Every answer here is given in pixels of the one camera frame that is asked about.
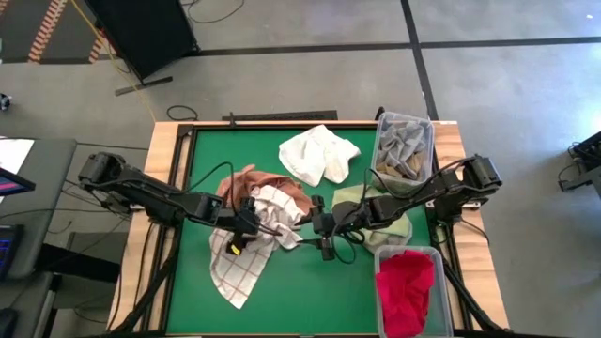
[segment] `brown cloth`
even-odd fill
[[[309,214],[309,209],[313,204],[309,196],[302,191],[300,183],[287,176],[254,171],[253,169],[254,164],[249,164],[242,171],[234,174],[234,204],[236,204],[236,207],[240,206],[240,198],[250,196],[254,187],[270,185],[292,197],[297,207],[305,215]],[[229,196],[231,186],[230,177],[227,177],[219,183],[219,188],[217,188],[217,194],[223,197],[229,206],[231,205],[231,197]]]

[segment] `white towel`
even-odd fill
[[[234,236],[225,230],[217,229],[208,238],[211,249],[210,276],[222,294],[232,305],[241,309],[248,299],[263,268],[270,259],[271,252],[280,245],[285,249],[294,249],[301,236],[293,229],[299,229],[298,223],[304,213],[294,199],[271,186],[254,188],[256,215],[261,224],[282,236],[272,236],[259,232],[255,241],[247,244],[241,255],[225,252],[227,242]]]
[[[280,145],[280,161],[296,178],[316,187],[322,176],[334,183],[348,177],[348,161],[361,155],[350,141],[326,126],[313,127]]]

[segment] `light green cloth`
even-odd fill
[[[340,202],[350,201],[359,202],[363,194],[363,185],[339,189],[334,192],[334,197],[331,204],[335,206]],[[381,193],[373,187],[367,187],[365,197],[378,197]],[[391,226],[375,231],[361,230],[365,235],[365,243],[363,246],[374,253],[381,245],[406,245],[411,239],[412,226],[407,214],[404,214],[400,219],[394,221]]]

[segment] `checkered dish towel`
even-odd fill
[[[210,276],[222,294],[232,305],[241,309],[248,299],[256,281],[270,259],[271,252],[280,245],[294,249],[301,236],[293,230],[304,216],[294,203],[294,199],[271,186],[256,187],[251,192],[254,197],[256,215],[261,224],[276,230],[281,236],[260,232],[255,241],[247,244],[242,254],[237,256],[225,252],[227,242],[234,236],[231,232],[217,229],[208,238],[210,242]]]

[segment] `clear plastic bin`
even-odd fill
[[[379,150],[379,138],[380,135],[386,131],[392,125],[398,125],[407,123],[409,121],[414,121],[419,123],[424,127],[424,162],[422,164],[422,168],[420,169],[419,180],[411,180],[405,179],[401,177],[394,177],[384,173],[380,173],[376,170],[376,159],[378,157]],[[372,155],[372,169],[378,172],[379,176],[382,178],[386,186],[388,186],[393,192],[407,192],[413,189],[415,186],[422,184],[425,180],[427,180],[432,175],[432,154],[434,151],[434,126],[432,126],[432,122],[427,119],[402,115],[398,113],[386,112],[382,114],[378,120],[378,131],[376,133],[376,143],[374,144],[374,154]],[[379,188],[384,189],[380,184],[379,180],[375,175],[372,175],[372,185]]]
[[[453,321],[451,319],[451,308],[447,298],[447,288],[440,253],[432,247],[382,245],[374,253],[376,259],[376,273],[379,272],[380,263],[396,254],[402,254],[405,250],[412,250],[428,254],[434,262],[435,282],[430,288],[430,304],[428,316],[425,320],[424,333],[420,337],[453,337]],[[379,300],[378,287],[376,288],[376,311],[378,312],[378,333],[381,338],[386,338],[384,332],[384,319],[382,316],[382,305]]]

